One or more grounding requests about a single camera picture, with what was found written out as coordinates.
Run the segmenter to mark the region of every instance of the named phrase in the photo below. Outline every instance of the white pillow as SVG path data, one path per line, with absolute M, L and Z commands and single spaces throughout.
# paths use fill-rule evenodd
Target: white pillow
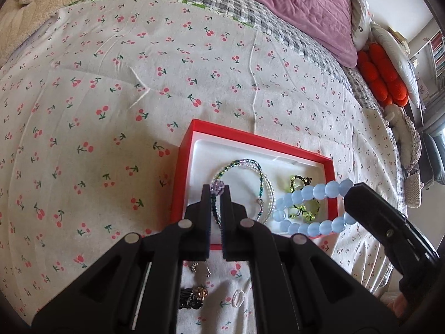
M 371 18 L 366 0 L 351 0 L 351 34 L 355 49 L 360 51 L 368 41 L 371 31 Z
M 372 22 L 371 31 L 374 35 L 375 42 L 383 46 L 384 50 L 388 54 L 389 59 L 391 60 L 391 63 L 399 73 L 400 78 L 405 83 L 411 102 L 419 108 L 419 88 L 417 86 L 417 79 L 414 73 L 414 69 L 411 62 L 409 61 L 408 56 L 404 51 L 402 51 L 393 36 L 384 28 Z

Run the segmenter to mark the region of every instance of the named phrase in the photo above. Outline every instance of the bookshelf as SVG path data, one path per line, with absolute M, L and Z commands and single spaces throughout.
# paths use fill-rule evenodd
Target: bookshelf
M 436 83 L 440 74 L 445 71 L 445 39 L 439 31 L 429 42 L 431 56 L 436 69 Z

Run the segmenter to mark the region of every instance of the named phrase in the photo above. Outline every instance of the plush toy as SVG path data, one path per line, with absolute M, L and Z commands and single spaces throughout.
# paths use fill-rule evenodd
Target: plush toy
M 397 142 L 400 143 L 400 161 L 402 167 L 408 169 L 411 165 L 412 152 L 412 136 L 406 124 L 404 114 L 398 106 L 390 104 L 385 107 L 385 119 L 389 122 L 392 128 L 392 133 Z
M 383 108 L 392 103 L 401 107 L 408 103 L 406 85 L 382 46 L 372 43 L 369 53 L 357 52 L 357 59 L 360 73 Z

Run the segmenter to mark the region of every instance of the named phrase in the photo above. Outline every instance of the human hand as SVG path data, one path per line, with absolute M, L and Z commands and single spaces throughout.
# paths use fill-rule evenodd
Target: human hand
M 401 318 L 408 306 L 408 302 L 406 301 L 403 294 L 400 294 L 393 302 L 390 302 L 387 306 L 393 311 L 395 316 Z

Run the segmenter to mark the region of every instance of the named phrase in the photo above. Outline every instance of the frosted glass bead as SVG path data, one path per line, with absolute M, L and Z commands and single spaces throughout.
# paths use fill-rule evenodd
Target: frosted glass bead
M 294 235 L 294 234 L 298 233 L 299 230 L 300 230 L 299 224 L 291 224 L 289 226 L 288 234 Z
M 315 199 L 324 199 L 326 198 L 326 192 L 325 192 L 326 185 L 323 183 L 319 183 L 314 187 L 314 198 Z
M 339 195 L 340 184 L 337 181 L 330 181 L 326 184 L 325 192 L 329 198 L 336 198 Z
M 309 224 L 302 224 L 300 226 L 300 228 L 298 229 L 298 233 L 301 233 L 301 234 L 307 236 L 308 235 L 308 228 L 309 228 Z
M 348 193 L 349 189 L 352 186 L 354 186 L 354 183 L 350 179 L 345 179 L 344 181 L 341 181 L 339 188 L 340 195 L 342 197 L 346 196 L 346 194 Z
M 343 219 L 344 219 L 344 222 L 347 224 L 347 225 L 353 225 L 353 224 L 355 224 L 356 222 L 357 222 L 357 220 L 355 220 L 349 213 L 347 213 L 347 212 L 345 212 L 344 213 L 344 215 L 343 215 Z
M 301 205 L 303 203 L 303 196 L 301 191 L 294 191 L 292 193 L 292 202 L 294 205 Z
M 318 236 L 320 234 L 320 223 L 312 222 L 308 227 L 308 234 L 309 237 Z
M 276 222 L 281 222 L 286 218 L 286 213 L 284 211 L 277 210 L 277 211 L 274 211 L 274 213 L 272 214 L 272 217 Z
M 280 231 L 287 232 L 289 231 L 289 226 L 292 224 L 289 220 L 284 220 L 280 222 Z
M 320 234 L 328 235 L 330 233 L 332 233 L 332 221 L 326 220 L 320 223 Z
M 314 198 L 314 187 L 304 186 L 301 190 L 301 195 L 305 201 L 309 201 Z
M 293 206 L 292 193 L 286 193 L 284 195 L 283 199 L 284 199 L 284 204 L 286 205 L 286 207 L 292 207 Z
M 335 233 L 340 233 L 344 230 L 344 219 L 342 216 L 336 217 L 332 222 L 332 230 Z
M 277 202 L 275 203 L 275 208 L 277 210 L 284 210 L 286 208 L 286 205 L 284 204 L 284 199 L 282 198 L 277 199 Z

